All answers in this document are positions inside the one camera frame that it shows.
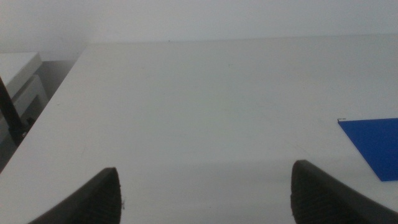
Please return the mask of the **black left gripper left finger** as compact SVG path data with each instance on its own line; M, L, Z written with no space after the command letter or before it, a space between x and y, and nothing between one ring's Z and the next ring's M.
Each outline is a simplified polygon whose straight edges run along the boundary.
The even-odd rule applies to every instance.
M121 222L121 186L117 169L105 168L59 204L32 220L41 224Z

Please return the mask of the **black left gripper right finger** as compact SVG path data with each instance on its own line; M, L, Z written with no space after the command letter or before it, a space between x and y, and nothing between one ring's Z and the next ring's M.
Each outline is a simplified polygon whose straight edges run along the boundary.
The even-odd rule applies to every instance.
M296 223L397 223L397 212L306 160L293 164L290 189Z

